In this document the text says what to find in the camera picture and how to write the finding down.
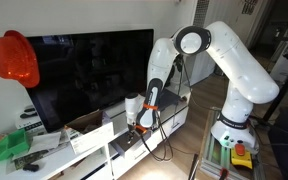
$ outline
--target small white box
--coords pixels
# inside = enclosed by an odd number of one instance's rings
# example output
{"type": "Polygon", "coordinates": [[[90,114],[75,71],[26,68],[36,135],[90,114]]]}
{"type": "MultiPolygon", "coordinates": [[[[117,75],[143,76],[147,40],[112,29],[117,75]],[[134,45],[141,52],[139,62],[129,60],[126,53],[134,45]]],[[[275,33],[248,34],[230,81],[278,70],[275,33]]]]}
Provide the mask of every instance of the small white box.
{"type": "Polygon", "coordinates": [[[65,125],[75,154],[97,145],[109,143],[114,138],[113,123],[104,111],[95,111],[81,116],[65,125]]]}

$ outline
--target red button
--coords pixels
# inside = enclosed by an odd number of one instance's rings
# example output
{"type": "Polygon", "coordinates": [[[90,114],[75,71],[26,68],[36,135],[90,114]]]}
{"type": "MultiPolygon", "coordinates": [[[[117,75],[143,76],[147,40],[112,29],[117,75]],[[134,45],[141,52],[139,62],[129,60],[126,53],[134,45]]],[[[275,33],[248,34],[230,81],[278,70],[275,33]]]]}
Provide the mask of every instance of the red button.
{"type": "Polygon", "coordinates": [[[235,144],[235,152],[239,156],[244,156],[245,154],[245,147],[243,144],[235,144]]]}

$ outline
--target light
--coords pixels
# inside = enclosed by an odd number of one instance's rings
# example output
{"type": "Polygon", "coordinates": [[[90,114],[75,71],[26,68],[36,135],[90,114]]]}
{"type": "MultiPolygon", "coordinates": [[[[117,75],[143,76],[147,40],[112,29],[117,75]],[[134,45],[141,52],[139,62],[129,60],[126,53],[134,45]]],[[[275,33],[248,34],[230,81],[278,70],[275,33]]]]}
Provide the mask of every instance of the light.
{"type": "Polygon", "coordinates": [[[168,177],[166,174],[157,171],[157,172],[149,172],[145,175],[143,175],[140,179],[141,180],[152,180],[152,179],[165,179],[168,177]]]}

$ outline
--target electrical cord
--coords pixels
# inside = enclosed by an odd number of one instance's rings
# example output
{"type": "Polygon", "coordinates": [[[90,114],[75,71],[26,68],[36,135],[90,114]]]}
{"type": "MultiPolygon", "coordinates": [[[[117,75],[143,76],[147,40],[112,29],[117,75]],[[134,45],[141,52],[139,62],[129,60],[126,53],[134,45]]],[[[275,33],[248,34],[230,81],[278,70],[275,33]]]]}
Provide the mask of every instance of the electrical cord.
{"type": "Polygon", "coordinates": [[[226,94],[227,94],[227,86],[226,86],[226,79],[225,79],[225,77],[223,78],[223,97],[225,97],[226,96],[226,94]]]}
{"type": "Polygon", "coordinates": [[[260,164],[262,164],[262,165],[265,165],[265,166],[271,166],[271,167],[274,167],[274,168],[276,168],[276,169],[280,169],[278,166],[275,166],[275,165],[272,165],[272,164],[268,164],[268,163],[260,163],[260,164]]]}
{"type": "MultiPolygon", "coordinates": [[[[258,114],[255,113],[254,108],[252,109],[252,114],[258,118],[258,119],[262,119],[258,114]]],[[[276,119],[269,119],[267,122],[275,122],[276,119]]]]}
{"type": "Polygon", "coordinates": [[[164,131],[164,129],[163,129],[160,116],[158,115],[158,113],[157,113],[156,111],[155,111],[155,113],[156,113],[156,115],[157,115],[158,128],[160,129],[160,133],[161,133],[161,136],[162,136],[162,139],[163,139],[163,143],[164,143],[164,146],[163,146],[163,147],[164,147],[164,148],[163,148],[163,149],[164,149],[163,158],[158,157],[157,155],[155,155],[155,154],[151,151],[151,149],[150,149],[150,148],[148,147],[148,145],[146,144],[146,142],[145,142],[142,134],[140,135],[140,138],[141,138],[144,146],[146,147],[146,149],[149,151],[149,153],[153,156],[153,158],[154,158],[156,161],[160,161],[160,162],[161,162],[161,161],[170,161],[170,160],[173,158],[173,149],[170,148],[170,150],[171,150],[171,157],[170,157],[170,158],[166,158],[166,145],[165,145],[165,141],[168,143],[168,145],[169,145],[170,147],[172,147],[172,146],[171,146],[171,143],[170,143],[170,141],[168,140],[168,138],[167,138],[167,136],[166,136],[166,133],[165,133],[165,131],[164,131]]]}
{"type": "MultiPolygon", "coordinates": [[[[190,79],[188,78],[188,75],[187,75],[187,71],[186,71],[186,66],[185,66],[185,63],[184,63],[184,60],[183,60],[183,67],[184,67],[184,71],[185,71],[185,75],[186,75],[186,79],[187,79],[187,82],[188,82],[188,87],[190,89],[190,92],[192,93],[192,87],[191,87],[191,82],[190,82],[190,79]]],[[[201,107],[201,108],[204,108],[204,109],[207,109],[207,110],[212,110],[212,111],[215,111],[215,109],[212,109],[212,108],[208,108],[208,107],[204,107],[200,104],[197,104],[194,97],[191,96],[191,99],[193,100],[194,104],[201,107]]]]}
{"type": "MultiPolygon", "coordinates": [[[[182,55],[179,55],[178,58],[180,59],[180,62],[181,62],[181,64],[182,64],[182,66],[184,67],[184,70],[185,70],[185,73],[186,73],[186,77],[187,77],[187,79],[188,79],[188,75],[187,75],[185,63],[184,63],[184,60],[183,60],[183,56],[182,56],[182,55]]],[[[178,96],[179,96],[180,91],[181,91],[182,78],[183,78],[183,69],[182,69],[181,74],[180,74],[180,83],[179,83],[179,88],[178,88],[178,91],[177,91],[177,95],[178,95],[178,96]]],[[[178,107],[178,103],[176,104],[175,109],[174,109],[173,118],[172,118],[172,121],[173,121],[173,125],[172,125],[172,126],[174,126],[175,115],[176,115],[177,107],[178,107]]],[[[163,126],[162,126],[162,122],[161,122],[161,118],[160,118],[159,114],[158,114],[156,111],[155,111],[155,113],[156,113],[156,117],[157,117],[157,120],[158,120],[158,129],[160,130],[161,137],[162,137],[162,139],[163,139],[162,142],[164,143],[164,145],[163,145],[163,149],[164,149],[163,157],[161,158],[161,157],[156,156],[156,155],[150,150],[150,148],[148,147],[148,145],[146,144],[146,142],[145,142],[145,140],[144,140],[144,138],[143,138],[143,135],[140,135],[140,137],[141,137],[141,140],[142,140],[144,146],[146,147],[146,149],[149,151],[149,153],[153,156],[153,158],[154,158],[156,161],[170,161],[170,160],[173,158],[173,155],[174,155],[173,149],[176,150],[176,151],[179,151],[179,152],[181,152],[181,153],[183,153],[183,154],[187,154],[187,155],[195,155],[195,154],[197,154],[197,153],[188,153],[188,152],[185,152],[185,151],[183,151],[183,150],[180,150],[180,149],[178,149],[178,148],[173,147],[173,146],[171,145],[171,143],[170,143],[169,137],[166,135],[166,133],[165,133],[165,131],[164,131],[164,128],[163,128],[163,126]],[[169,146],[169,147],[170,147],[170,151],[171,151],[171,157],[170,157],[170,158],[166,158],[166,146],[169,146]]]]}
{"type": "MultiPolygon", "coordinates": [[[[262,146],[288,146],[288,143],[263,143],[261,137],[259,136],[258,132],[256,131],[256,128],[252,124],[251,124],[251,127],[254,130],[254,132],[255,132],[256,136],[258,137],[258,139],[259,139],[259,141],[260,141],[262,146]]],[[[277,128],[278,130],[288,134],[288,131],[285,131],[285,130],[283,130],[281,128],[278,128],[278,127],[275,127],[275,128],[277,128]]]]}

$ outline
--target cable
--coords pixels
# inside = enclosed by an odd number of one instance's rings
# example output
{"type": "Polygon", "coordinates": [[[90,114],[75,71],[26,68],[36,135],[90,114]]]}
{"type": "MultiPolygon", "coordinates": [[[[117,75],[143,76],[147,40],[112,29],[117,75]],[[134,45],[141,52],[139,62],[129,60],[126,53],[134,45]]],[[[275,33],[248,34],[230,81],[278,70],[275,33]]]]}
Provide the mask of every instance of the cable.
{"type": "Polygon", "coordinates": [[[267,164],[267,163],[260,163],[260,164],[263,164],[263,165],[265,165],[265,166],[271,166],[271,167],[274,167],[274,168],[276,168],[276,169],[280,169],[278,166],[275,166],[275,165],[272,165],[272,164],[267,164]]]}
{"type": "MultiPolygon", "coordinates": [[[[165,133],[165,131],[164,131],[164,129],[163,129],[160,116],[158,115],[158,113],[157,113],[156,111],[155,111],[155,113],[156,113],[156,115],[157,115],[158,128],[160,129],[160,133],[161,133],[163,142],[165,143],[165,141],[166,141],[166,142],[168,143],[168,145],[169,145],[170,147],[172,147],[172,146],[171,146],[171,143],[169,142],[169,140],[168,140],[168,138],[167,138],[167,136],[166,136],[166,133],[165,133]]],[[[146,144],[146,142],[145,142],[142,134],[140,135],[140,138],[141,138],[144,146],[146,147],[146,149],[149,151],[149,153],[153,156],[153,158],[154,158],[156,161],[160,161],[160,162],[161,162],[161,161],[170,161],[170,160],[173,158],[173,149],[172,149],[172,148],[170,148],[170,150],[171,150],[171,157],[170,157],[170,158],[166,158],[166,145],[164,144],[164,146],[163,146],[163,147],[164,147],[164,155],[163,155],[163,158],[161,158],[161,157],[158,157],[157,155],[155,155],[155,154],[151,151],[151,149],[150,149],[150,148],[148,147],[148,145],[146,144]]]]}
{"type": "MultiPolygon", "coordinates": [[[[188,75],[187,75],[187,71],[186,71],[185,63],[183,63],[183,67],[184,67],[184,71],[185,71],[186,79],[187,79],[187,81],[188,81],[188,87],[189,87],[190,92],[191,92],[191,94],[192,94],[191,82],[190,82],[190,79],[188,78],[188,75]]],[[[197,106],[199,106],[199,107],[201,107],[201,108],[204,108],[204,109],[208,109],[208,110],[215,111],[215,109],[207,108],[207,107],[204,107],[204,106],[202,106],[202,105],[200,105],[200,104],[197,104],[193,96],[191,96],[191,98],[192,98],[192,100],[193,100],[193,102],[194,102],[195,105],[197,105],[197,106]]]]}
{"type": "Polygon", "coordinates": [[[227,94],[227,87],[226,87],[226,81],[225,81],[226,79],[225,79],[225,77],[223,78],[223,97],[225,97],[226,96],[226,94],[227,94]]]}
{"type": "Polygon", "coordinates": [[[266,65],[266,67],[265,67],[266,72],[269,72],[269,69],[268,69],[268,68],[270,67],[270,65],[272,64],[272,62],[273,62],[272,60],[269,60],[269,61],[268,61],[267,65],[266,65]]]}
{"type": "MultiPolygon", "coordinates": [[[[259,136],[258,132],[256,131],[256,128],[252,124],[251,124],[251,127],[254,130],[254,132],[255,132],[256,136],[258,137],[258,139],[259,139],[259,141],[260,141],[262,146],[288,146],[288,143],[266,143],[266,144],[264,144],[262,139],[261,139],[261,137],[259,136]]],[[[275,128],[277,128],[278,130],[288,134],[288,132],[283,130],[283,129],[280,129],[278,127],[275,127],[275,128]]]]}
{"type": "Polygon", "coordinates": [[[195,154],[198,154],[198,153],[193,153],[193,152],[185,152],[185,151],[180,150],[180,149],[178,149],[178,148],[175,148],[175,147],[173,147],[173,146],[172,146],[172,148],[175,149],[175,150],[178,151],[178,152],[181,152],[181,153],[187,154],[187,155],[195,155],[195,154]]]}
{"type": "MultiPolygon", "coordinates": [[[[183,65],[184,65],[183,55],[179,54],[177,57],[180,59],[180,62],[182,63],[182,67],[183,67],[183,65]]],[[[179,84],[179,87],[178,87],[178,90],[177,90],[177,95],[178,96],[180,96],[180,91],[181,91],[181,86],[182,86],[182,79],[183,79],[183,68],[181,68],[180,84],[179,84]]],[[[172,119],[172,122],[173,122],[172,127],[174,126],[175,114],[176,114],[176,111],[177,111],[177,106],[178,106],[178,103],[176,103],[176,106],[174,108],[173,119],[172,119]]]]}
{"type": "MultiPolygon", "coordinates": [[[[255,112],[254,112],[254,108],[252,109],[252,113],[254,114],[254,116],[256,117],[256,118],[258,118],[258,119],[262,119],[258,114],[256,114],[255,112]]],[[[267,122],[275,122],[275,120],[276,119],[269,119],[267,122]]]]}

